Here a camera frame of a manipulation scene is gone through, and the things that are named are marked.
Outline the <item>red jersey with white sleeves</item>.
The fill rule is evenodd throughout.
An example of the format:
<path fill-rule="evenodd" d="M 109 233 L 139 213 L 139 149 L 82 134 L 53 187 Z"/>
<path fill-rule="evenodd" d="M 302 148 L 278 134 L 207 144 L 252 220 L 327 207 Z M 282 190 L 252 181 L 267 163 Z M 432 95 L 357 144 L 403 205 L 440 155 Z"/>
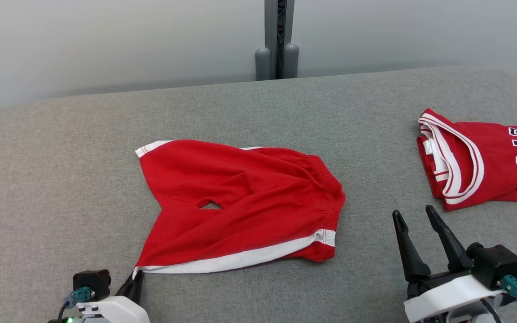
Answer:
<path fill-rule="evenodd" d="M 517 126 L 451 122 L 431 109 L 418 119 L 419 155 L 446 211 L 517 202 Z"/>

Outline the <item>grey metal post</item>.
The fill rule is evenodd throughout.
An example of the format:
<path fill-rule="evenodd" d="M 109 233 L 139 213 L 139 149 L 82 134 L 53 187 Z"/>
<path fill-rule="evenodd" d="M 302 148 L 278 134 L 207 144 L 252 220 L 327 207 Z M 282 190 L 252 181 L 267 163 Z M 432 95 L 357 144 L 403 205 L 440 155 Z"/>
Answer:
<path fill-rule="evenodd" d="M 264 46 L 271 54 L 272 78 L 284 79 L 283 50 L 293 43 L 295 0 L 264 0 Z"/>

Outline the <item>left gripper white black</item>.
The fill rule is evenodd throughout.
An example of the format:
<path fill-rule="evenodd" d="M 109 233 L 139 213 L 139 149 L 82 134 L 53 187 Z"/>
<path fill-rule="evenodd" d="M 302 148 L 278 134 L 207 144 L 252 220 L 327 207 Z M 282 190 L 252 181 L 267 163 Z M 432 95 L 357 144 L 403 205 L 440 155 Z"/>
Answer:
<path fill-rule="evenodd" d="M 150 323 L 148 313 L 140 306 L 143 281 L 143 270 L 133 272 L 115 296 L 78 303 L 77 323 Z"/>

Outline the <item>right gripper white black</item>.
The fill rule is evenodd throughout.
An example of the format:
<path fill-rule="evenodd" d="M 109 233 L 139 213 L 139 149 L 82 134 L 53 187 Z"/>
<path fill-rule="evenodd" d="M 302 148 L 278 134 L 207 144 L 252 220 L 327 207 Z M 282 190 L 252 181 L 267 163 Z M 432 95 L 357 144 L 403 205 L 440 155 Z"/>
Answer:
<path fill-rule="evenodd" d="M 448 259 L 448 270 L 459 272 L 470 269 L 472 267 L 472 259 L 468 257 L 466 249 L 435 208 L 432 205 L 427 205 L 425 212 L 433 230 L 439 235 L 440 241 L 443 244 L 443 249 Z M 429 276 L 431 270 L 423 262 L 414 247 L 409 235 L 408 225 L 400 211 L 394 210 L 392 218 L 405 280 L 413 282 Z M 496 298 L 496 301 L 490 301 L 490 303 L 495 306 L 495 311 L 497 312 L 497 307 L 500 306 L 502 301 L 501 290 L 487 289 L 474 276 L 468 273 L 462 277 L 452 279 L 447 284 L 433 288 L 416 298 L 406 300 L 404 302 L 404 311 L 410 323 L 420 323 L 423 319 L 436 317 L 448 310 L 455 310 L 489 297 Z"/>

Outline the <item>red shorts with white stripe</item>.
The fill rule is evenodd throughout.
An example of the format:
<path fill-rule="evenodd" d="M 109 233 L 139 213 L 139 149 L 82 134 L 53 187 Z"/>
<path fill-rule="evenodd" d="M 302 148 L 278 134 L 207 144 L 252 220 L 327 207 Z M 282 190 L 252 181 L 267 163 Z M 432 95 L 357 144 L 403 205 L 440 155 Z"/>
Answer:
<path fill-rule="evenodd" d="M 133 278 L 336 255 L 346 196 L 320 157 L 187 139 L 156 141 L 136 155 L 161 212 Z"/>

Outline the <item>grey cylindrical post foot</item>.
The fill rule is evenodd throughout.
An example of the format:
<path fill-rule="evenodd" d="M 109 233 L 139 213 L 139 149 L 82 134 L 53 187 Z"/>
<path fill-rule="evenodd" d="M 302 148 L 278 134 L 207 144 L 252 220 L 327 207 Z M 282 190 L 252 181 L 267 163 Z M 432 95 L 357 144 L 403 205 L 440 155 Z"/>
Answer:
<path fill-rule="evenodd" d="M 271 80 L 271 54 L 267 47 L 260 47 L 254 53 L 256 80 Z"/>
<path fill-rule="evenodd" d="M 294 43 L 285 45 L 283 50 L 284 79 L 294 79 L 298 76 L 299 46 Z"/>

